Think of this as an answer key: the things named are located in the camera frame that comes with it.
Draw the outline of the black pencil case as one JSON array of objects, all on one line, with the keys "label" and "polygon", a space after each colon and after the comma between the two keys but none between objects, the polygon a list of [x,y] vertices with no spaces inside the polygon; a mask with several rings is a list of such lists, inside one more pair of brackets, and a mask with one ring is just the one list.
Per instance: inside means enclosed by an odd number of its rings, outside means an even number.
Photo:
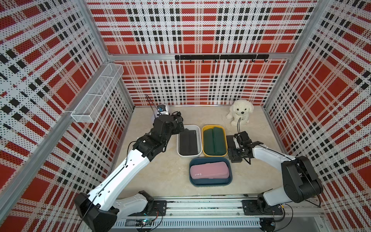
[{"label": "black pencil case", "polygon": [[197,133],[195,130],[189,131],[189,155],[197,155],[198,154],[198,140],[197,140]]},{"label": "black pencil case", "polygon": [[239,150],[236,148],[233,135],[227,135],[227,145],[228,145],[228,158],[231,163],[240,163],[243,161],[242,157],[239,155]]}]

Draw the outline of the dark grey pencil case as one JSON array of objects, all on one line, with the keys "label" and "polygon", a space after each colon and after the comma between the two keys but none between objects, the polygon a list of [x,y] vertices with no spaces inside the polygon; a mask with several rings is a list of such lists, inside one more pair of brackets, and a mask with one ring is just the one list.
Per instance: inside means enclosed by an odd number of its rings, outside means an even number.
[{"label": "dark grey pencil case", "polygon": [[179,154],[182,156],[190,155],[189,130],[185,129],[179,133]]}]

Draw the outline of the dark green pencil case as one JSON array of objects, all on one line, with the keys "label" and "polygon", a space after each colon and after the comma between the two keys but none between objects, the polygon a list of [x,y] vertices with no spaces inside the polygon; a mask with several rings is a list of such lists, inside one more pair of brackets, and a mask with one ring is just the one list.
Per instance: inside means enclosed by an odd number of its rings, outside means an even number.
[{"label": "dark green pencil case", "polygon": [[203,132],[204,152],[208,156],[215,156],[214,128],[209,128]]}]

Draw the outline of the pink pencil case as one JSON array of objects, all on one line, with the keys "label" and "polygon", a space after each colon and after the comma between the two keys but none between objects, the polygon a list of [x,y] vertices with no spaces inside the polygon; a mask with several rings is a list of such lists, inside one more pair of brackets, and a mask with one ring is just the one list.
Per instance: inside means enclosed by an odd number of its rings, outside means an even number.
[{"label": "pink pencil case", "polygon": [[223,161],[193,165],[190,167],[192,179],[226,179],[230,176],[229,167]]},{"label": "pink pencil case", "polygon": [[226,179],[230,176],[228,168],[211,169],[207,168],[196,174],[197,179]]}]

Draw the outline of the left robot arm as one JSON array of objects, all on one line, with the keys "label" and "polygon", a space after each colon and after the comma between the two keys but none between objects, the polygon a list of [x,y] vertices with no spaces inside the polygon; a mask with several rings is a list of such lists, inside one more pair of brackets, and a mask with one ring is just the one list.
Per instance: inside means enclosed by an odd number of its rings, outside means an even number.
[{"label": "left robot arm", "polygon": [[81,220],[93,232],[108,232],[119,215],[143,211],[150,196],[139,192],[131,198],[117,200],[131,180],[158,154],[165,152],[172,135],[184,131],[182,114],[160,115],[154,119],[152,129],[139,137],[121,164],[89,193],[78,193],[74,204]]}]

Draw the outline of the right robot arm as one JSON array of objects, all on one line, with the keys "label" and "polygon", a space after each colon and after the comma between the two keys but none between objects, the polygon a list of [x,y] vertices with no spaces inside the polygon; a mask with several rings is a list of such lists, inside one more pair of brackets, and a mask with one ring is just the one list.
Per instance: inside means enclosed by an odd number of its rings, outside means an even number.
[{"label": "right robot arm", "polygon": [[262,142],[253,142],[245,131],[228,135],[226,139],[228,156],[232,163],[245,160],[251,164],[252,159],[257,159],[282,174],[281,187],[258,195],[258,211],[262,212],[289,202],[301,203],[319,197],[323,192],[322,183],[307,157],[286,155],[267,147]]}]

